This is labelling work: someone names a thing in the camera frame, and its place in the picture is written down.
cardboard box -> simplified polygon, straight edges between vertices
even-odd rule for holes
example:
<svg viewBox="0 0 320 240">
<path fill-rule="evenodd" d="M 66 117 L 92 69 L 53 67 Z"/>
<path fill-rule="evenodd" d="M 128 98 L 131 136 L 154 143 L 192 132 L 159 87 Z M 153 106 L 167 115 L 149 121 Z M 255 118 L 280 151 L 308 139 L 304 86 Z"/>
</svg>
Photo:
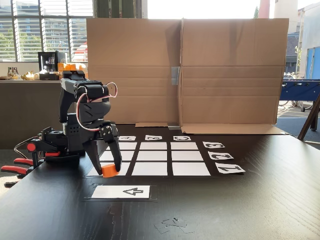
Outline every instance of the cardboard box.
<svg viewBox="0 0 320 240">
<path fill-rule="evenodd" d="M 280 134 L 288 19 L 87 19 L 91 80 L 115 82 L 106 119 L 192 134 Z M 178 86 L 175 71 L 179 69 Z"/>
<path fill-rule="evenodd" d="M 179 19 L 87 19 L 89 77 L 119 88 L 106 119 L 142 126 L 179 121 L 172 67 L 180 66 L 180 31 Z"/>
<path fill-rule="evenodd" d="M 179 124 L 189 134 L 280 134 L 288 19 L 184 19 Z"/>
</svg>

dark tabletop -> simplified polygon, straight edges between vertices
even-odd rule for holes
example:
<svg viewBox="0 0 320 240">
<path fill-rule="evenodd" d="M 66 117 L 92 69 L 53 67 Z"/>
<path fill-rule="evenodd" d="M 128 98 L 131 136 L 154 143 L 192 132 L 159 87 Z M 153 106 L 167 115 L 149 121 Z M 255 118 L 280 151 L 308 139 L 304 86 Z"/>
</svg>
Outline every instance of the dark tabletop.
<svg viewBox="0 0 320 240">
<path fill-rule="evenodd" d="M 119 125 L 137 136 L 126 176 L 86 176 L 92 164 L 44 163 L 0 198 L 2 240 L 319 240 L 320 151 L 290 135 L 190 135 L 210 176 L 131 176 L 145 135 L 170 142 L 179 130 Z M 220 142 L 232 160 L 211 160 L 202 141 Z M 243 174 L 219 173 L 215 162 Z M 98 185 L 150 185 L 150 199 L 90 198 Z M 160 234 L 154 224 L 182 218 Z"/>
</svg>

window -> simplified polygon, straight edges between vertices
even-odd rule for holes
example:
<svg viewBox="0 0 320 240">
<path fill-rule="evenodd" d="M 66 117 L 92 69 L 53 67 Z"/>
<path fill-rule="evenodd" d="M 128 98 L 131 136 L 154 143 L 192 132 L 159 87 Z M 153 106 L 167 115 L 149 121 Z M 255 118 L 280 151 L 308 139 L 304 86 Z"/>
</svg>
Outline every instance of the window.
<svg viewBox="0 0 320 240">
<path fill-rule="evenodd" d="M 16 61 L 14 31 L 11 18 L 2 18 L 0 28 L 0 62 Z"/>
<path fill-rule="evenodd" d="M 0 62 L 37 62 L 42 51 L 87 62 L 92 16 L 92 0 L 0 0 Z"/>
</svg>

white paper square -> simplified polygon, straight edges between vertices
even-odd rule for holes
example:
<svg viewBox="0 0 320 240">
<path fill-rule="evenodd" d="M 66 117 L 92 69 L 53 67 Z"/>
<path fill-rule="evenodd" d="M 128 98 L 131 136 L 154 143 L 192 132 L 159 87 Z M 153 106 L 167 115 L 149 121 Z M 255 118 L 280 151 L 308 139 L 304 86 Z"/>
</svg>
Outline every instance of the white paper square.
<svg viewBox="0 0 320 240">
<path fill-rule="evenodd" d="M 137 146 L 136 142 L 119 142 L 120 150 L 135 150 Z"/>
<path fill-rule="evenodd" d="M 207 149 L 220 149 L 224 148 L 225 146 L 220 142 L 209 142 L 209 141 L 203 141 L 203 145 Z"/>
<path fill-rule="evenodd" d="M 174 176 L 210 176 L 204 162 L 173 162 Z"/>
<path fill-rule="evenodd" d="M 197 144 L 193 141 L 189 142 L 171 142 L 172 150 L 198 150 Z"/>
<path fill-rule="evenodd" d="M 189 136 L 173 136 L 173 140 L 175 141 L 191 141 Z"/>
<path fill-rule="evenodd" d="M 234 174 L 234 173 L 243 173 L 243 170 L 239 165 L 236 164 L 223 164 L 223 163 L 215 163 L 218 171 L 222 174 Z"/>
<path fill-rule="evenodd" d="M 149 185 L 99 185 L 95 188 L 93 199 L 148 199 Z"/>
<path fill-rule="evenodd" d="M 120 152 L 121 152 L 122 161 L 131 161 L 135 151 L 120 151 Z M 100 162 L 102 161 L 104 162 L 114 161 L 114 156 L 112 156 L 111 151 L 108 150 L 102 153 L 100 157 Z"/>
<path fill-rule="evenodd" d="M 132 176 L 167 176 L 166 162 L 136 162 Z"/>
<path fill-rule="evenodd" d="M 212 160 L 228 160 L 228 159 L 234 159 L 229 153 L 226 152 L 212 152 L 208 151 L 209 157 Z"/>
<path fill-rule="evenodd" d="M 162 140 L 162 136 L 145 135 L 146 141 L 157 141 Z"/>
<path fill-rule="evenodd" d="M 172 151 L 172 161 L 203 161 L 199 151 Z"/>
<path fill-rule="evenodd" d="M 109 165 L 109 164 L 112 164 L 112 163 L 110 163 L 110 162 L 101 162 L 101 167 L 105 166 L 105 165 Z M 120 172 L 116 176 L 125 176 L 127 174 L 129 165 L 130 165 L 130 162 L 123 162 L 121 164 Z M 87 174 L 87 176 L 101 176 L 101 175 L 99 175 L 97 173 L 96 169 L 94 167 L 92 167 L 90 172 Z"/>
<path fill-rule="evenodd" d="M 167 143 L 160 142 L 141 142 L 140 150 L 167 150 Z"/>
<path fill-rule="evenodd" d="M 137 161 L 167 161 L 167 151 L 139 151 Z"/>
</svg>

white cable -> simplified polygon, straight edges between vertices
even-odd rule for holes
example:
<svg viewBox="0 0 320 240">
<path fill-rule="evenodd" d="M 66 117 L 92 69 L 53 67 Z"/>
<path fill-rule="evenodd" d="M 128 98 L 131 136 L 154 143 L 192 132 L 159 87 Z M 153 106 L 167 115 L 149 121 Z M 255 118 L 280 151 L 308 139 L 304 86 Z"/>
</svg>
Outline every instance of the white cable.
<svg viewBox="0 0 320 240">
<path fill-rule="evenodd" d="M 109 84 L 113 84 L 113 85 L 115 86 L 115 93 L 114 93 L 114 95 L 110 95 L 110 94 L 109 94 L 108 96 L 103 96 L 103 97 L 97 98 L 97 99 L 95 99 L 95 100 L 90 100 L 90 99 L 88 98 L 88 94 L 87 94 L 87 91 L 86 91 L 85 93 L 83 93 L 83 94 L 79 97 L 78 101 L 76 102 L 76 109 L 75 109 L 76 120 L 78 121 L 80 127 L 82 127 L 83 129 L 88 130 L 88 131 L 90 131 L 90 132 L 97 132 L 97 131 L 100 130 L 99 128 L 87 128 L 87 127 L 85 127 L 85 126 L 83 126 L 83 125 L 81 124 L 81 122 L 80 122 L 80 120 L 79 120 L 79 103 L 81 102 L 81 100 L 82 100 L 82 98 L 83 98 L 84 96 L 87 96 L 87 102 L 89 102 L 89 103 L 92 102 L 92 101 L 101 100 L 101 99 L 115 98 L 115 97 L 118 95 L 118 87 L 117 87 L 117 85 L 116 85 L 114 82 L 108 82 L 108 83 L 106 84 L 106 86 L 108 86 Z"/>
</svg>

